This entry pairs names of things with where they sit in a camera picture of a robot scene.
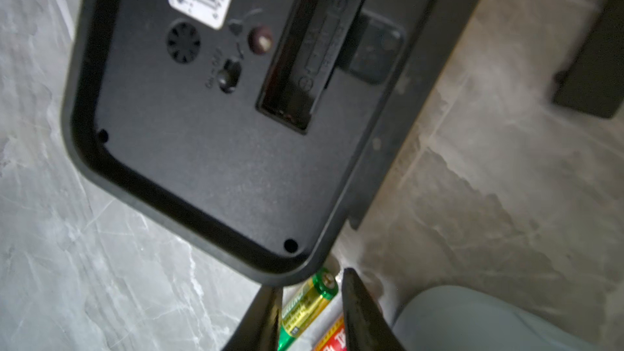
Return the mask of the green AA battery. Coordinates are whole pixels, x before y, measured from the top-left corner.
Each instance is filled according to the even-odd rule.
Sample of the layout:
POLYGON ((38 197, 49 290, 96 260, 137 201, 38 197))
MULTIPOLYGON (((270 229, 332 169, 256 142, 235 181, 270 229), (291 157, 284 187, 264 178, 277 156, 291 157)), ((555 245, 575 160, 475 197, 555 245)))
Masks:
POLYGON ((278 350, 288 350, 325 310, 338 291, 336 278, 327 268, 323 267, 308 279, 282 309, 278 350))

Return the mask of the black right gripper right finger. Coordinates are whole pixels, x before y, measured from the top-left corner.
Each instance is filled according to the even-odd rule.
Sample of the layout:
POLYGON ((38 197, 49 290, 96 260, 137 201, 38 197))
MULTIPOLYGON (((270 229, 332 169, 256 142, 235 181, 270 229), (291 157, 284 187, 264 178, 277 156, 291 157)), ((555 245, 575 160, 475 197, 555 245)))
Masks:
POLYGON ((344 269, 341 294, 348 351, 404 350, 354 268, 344 269))

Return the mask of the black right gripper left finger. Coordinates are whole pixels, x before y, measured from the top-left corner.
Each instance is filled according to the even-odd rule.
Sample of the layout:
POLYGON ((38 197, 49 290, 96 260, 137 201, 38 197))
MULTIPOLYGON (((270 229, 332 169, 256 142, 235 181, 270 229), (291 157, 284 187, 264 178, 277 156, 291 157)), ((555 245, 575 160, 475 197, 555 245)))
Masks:
POLYGON ((276 351, 280 337, 282 302, 282 288, 262 286, 222 351, 276 351))

